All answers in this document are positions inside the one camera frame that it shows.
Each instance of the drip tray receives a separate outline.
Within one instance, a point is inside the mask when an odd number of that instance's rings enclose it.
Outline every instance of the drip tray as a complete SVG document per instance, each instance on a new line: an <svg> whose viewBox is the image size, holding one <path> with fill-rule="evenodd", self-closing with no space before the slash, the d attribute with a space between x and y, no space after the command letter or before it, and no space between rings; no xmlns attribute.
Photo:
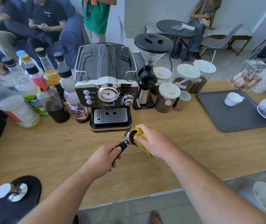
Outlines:
<svg viewBox="0 0 266 224"><path fill-rule="evenodd" d="M127 108L115 108L111 110L95 109L94 124L122 123L128 121Z"/></svg>

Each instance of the green label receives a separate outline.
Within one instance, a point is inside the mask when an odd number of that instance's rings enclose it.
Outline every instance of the green label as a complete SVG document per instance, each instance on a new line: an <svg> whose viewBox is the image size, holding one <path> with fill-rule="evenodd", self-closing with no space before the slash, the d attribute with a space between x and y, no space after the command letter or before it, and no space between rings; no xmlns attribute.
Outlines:
<svg viewBox="0 0 266 224"><path fill-rule="evenodd" d="M36 95L23 96L25 100L31 105L31 107L36 111L41 117L49 116L45 108L41 105Z"/></svg>

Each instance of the person in green shirt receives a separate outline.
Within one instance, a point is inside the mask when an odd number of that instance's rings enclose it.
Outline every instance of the person in green shirt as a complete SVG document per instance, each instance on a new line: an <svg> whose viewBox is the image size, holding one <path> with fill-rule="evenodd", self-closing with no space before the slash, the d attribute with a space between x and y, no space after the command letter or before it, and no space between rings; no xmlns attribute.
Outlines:
<svg viewBox="0 0 266 224"><path fill-rule="evenodd" d="M105 42L110 5L116 0L82 0L83 21L91 43Z"/></svg>

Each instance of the blue sofa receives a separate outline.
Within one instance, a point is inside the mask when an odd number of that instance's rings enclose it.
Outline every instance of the blue sofa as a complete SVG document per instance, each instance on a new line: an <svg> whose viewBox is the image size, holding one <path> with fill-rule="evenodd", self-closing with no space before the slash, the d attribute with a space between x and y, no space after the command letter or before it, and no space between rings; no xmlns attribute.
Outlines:
<svg viewBox="0 0 266 224"><path fill-rule="evenodd" d="M26 16L26 7L25 3L22 0L10 0L14 3L18 9ZM82 25L83 18L80 14L75 12L74 6L72 6L70 0L57 0L62 7L64 8L67 15L66 25L61 32L61 39L54 43L54 46L47 47L46 52L49 56L50 61L53 66L57 68L56 61L54 60L53 54L55 52L61 52L64 54L66 64L70 68L74 68L77 53L79 50L79 46L83 44L83 35L82 35ZM24 18L24 24L28 25L27 17ZM33 53L27 43L26 40L17 40L14 44L16 51L25 50L32 58L34 58L37 63L40 63L38 56ZM0 51L0 60L4 57L4 54Z"/></svg>

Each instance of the white canister lid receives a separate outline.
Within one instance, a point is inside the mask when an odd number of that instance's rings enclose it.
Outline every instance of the white canister lid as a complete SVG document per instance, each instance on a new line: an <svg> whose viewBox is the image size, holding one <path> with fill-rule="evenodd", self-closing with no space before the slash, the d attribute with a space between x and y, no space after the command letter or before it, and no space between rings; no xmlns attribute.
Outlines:
<svg viewBox="0 0 266 224"><path fill-rule="evenodd" d="M164 82L159 86L159 93L165 99L173 100L179 97L181 90L173 83Z"/></svg>
<svg viewBox="0 0 266 224"><path fill-rule="evenodd" d="M207 73L207 74L211 74L211 73L214 73L216 71L215 65L213 65L212 63L210 63L208 61L196 60L196 61L194 61L193 65L199 71Z"/></svg>
<svg viewBox="0 0 266 224"><path fill-rule="evenodd" d="M182 101L190 101L191 95L188 92L182 90L181 94L179 95L179 99L181 99Z"/></svg>
<svg viewBox="0 0 266 224"><path fill-rule="evenodd" d="M171 71L165 67L155 67L154 73L158 79L170 79Z"/></svg>
<svg viewBox="0 0 266 224"><path fill-rule="evenodd" d="M177 67L177 73L188 79L197 79L200 76L200 71L190 64L180 64Z"/></svg>

